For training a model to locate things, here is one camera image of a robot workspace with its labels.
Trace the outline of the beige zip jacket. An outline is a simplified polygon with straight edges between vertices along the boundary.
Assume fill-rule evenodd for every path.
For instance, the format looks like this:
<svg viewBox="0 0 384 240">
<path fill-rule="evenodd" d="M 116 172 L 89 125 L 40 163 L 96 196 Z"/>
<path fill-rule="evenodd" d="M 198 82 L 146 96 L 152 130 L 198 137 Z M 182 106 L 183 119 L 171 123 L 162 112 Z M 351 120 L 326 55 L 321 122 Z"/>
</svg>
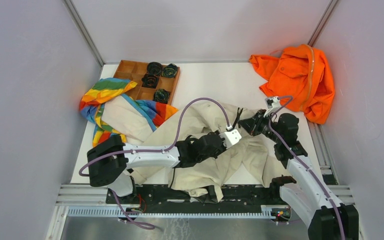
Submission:
<svg viewBox="0 0 384 240">
<path fill-rule="evenodd" d="M 246 110 L 237 119 L 252 117 L 256 112 Z M 220 132 L 226 121 L 227 111 L 218 102 L 210 98 L 199 98 L 189 103 L 180 113 L 176 113 L 168 122 L 154 133 L 155 139 L 172 139 L 176 142 L 188 137 L 199 139 L 210 132 Z M 265 144 L 257 136 L 249 135 L 237 123 L 234 127 L 239 131 L 242 139 L 220 154 L 217 158 L 208 158 L 193 167 L 172 168 L 172 189 L 188 192 L 192 197 L 208 194 L 208 187 L 213 187 L 217 200 L 223 194 L 221 186 L 238 169 L 244 165 L 250 174 L 259 177 L 263 186 L 268 186 L 274 178 L 289 176 L 289 172 L 277 159 L 269 156 Z"/>
</svg>

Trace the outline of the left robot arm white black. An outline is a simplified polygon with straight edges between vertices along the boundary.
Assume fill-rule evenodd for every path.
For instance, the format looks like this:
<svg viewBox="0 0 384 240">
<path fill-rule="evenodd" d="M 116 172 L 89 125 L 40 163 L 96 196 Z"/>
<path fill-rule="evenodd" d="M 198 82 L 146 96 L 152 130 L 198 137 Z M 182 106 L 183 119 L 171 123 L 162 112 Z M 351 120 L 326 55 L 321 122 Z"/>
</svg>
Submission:
<svg viewBox="0 0 384 240">
<path fill-rule="evenodd" d="M 216 159 L 241 140 L 234 129 L 210 132 L 200 138 L 188 137 L 171 146 L 140 146 L 123 142 L 113 135 L 87 152 L 87 164 L 79 174 L 88 170 L 91 187 L 108 187 L 127 204 L 134 202 L 138 191 L 132 177 L 124 171 L 140 167 L 190 168 L 209 158 Z"/>
</svg>

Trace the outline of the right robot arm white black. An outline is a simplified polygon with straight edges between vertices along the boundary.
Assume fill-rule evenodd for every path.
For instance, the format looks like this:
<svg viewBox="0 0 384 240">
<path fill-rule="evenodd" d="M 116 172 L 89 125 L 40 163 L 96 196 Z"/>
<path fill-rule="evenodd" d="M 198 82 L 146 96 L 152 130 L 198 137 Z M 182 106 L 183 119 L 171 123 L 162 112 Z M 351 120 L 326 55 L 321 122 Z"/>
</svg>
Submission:
<svg viewBox="0 0 384 240">
<path fill-rule="evenodd" d="M 359 239 L 359 213 L 345 204 L 314 171 L 307 151 L 298 141 L 299 119 L 283 113 L 276 122 L 264 109 L 238 121 L 249 135 L 264 135 L 274 142 L 276 159 L 289 172 L 272 179 L 269 199 L 286 202 L 307 227 L 310 240 Z"/>
</svg>

